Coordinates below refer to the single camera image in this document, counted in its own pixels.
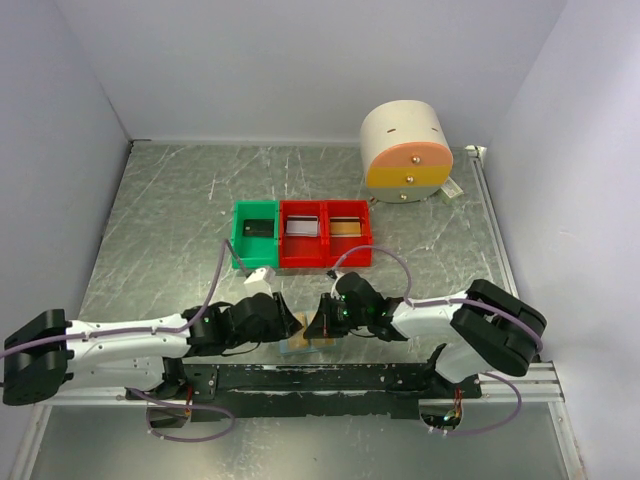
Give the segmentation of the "mint green card holder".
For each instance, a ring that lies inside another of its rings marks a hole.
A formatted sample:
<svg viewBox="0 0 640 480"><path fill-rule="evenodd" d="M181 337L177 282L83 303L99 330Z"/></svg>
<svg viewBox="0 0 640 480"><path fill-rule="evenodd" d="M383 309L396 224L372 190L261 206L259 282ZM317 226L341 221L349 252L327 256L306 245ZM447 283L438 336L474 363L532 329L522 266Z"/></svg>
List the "mint green card holder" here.
<svg viewBox="0 0 640 480"><path fill-rule="evenodd" d="M307 340L303 337L303 333L313 320L314 315L315 313L313 311L297 312L294 314L296 319L303 325L303 329L296 332L292 337L279 341L281 355L310 354L337 346L338 341L336 339L323 338Z"/></svg>

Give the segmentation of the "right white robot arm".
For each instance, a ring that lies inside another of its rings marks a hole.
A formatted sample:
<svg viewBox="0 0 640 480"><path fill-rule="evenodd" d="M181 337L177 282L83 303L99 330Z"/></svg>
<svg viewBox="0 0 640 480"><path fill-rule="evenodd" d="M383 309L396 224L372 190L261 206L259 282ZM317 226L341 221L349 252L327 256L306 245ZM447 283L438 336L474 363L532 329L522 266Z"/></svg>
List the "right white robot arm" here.
<svg viewBox="0 0 640 480"><path fill-rule="evenodd" d="M375 338L408 341L451 333L454 341L435 356L424 374L426 390L443 398L466 378L498 371L523 377L543 349L546 318L530 305L483 279L443 297L385 297L355 272L341 276L321 296L304 337L342 338L365 328Z"/></svg>

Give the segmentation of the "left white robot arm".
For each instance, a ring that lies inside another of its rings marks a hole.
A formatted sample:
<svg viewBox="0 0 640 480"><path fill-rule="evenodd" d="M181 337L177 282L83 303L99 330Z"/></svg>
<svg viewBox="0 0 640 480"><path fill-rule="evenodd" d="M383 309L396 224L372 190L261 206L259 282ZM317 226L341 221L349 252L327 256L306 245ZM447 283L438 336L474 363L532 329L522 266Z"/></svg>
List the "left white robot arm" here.
<svg viewBox="0 0 640 480"><path fill-rule="evenodd" d="M24 406L90 388L154 390L173 399L187 385L177 366L182 359L279 342L301 328L278 293L109 324L69 320L62 309L48 310L5 339L2 402Z"/></svg>

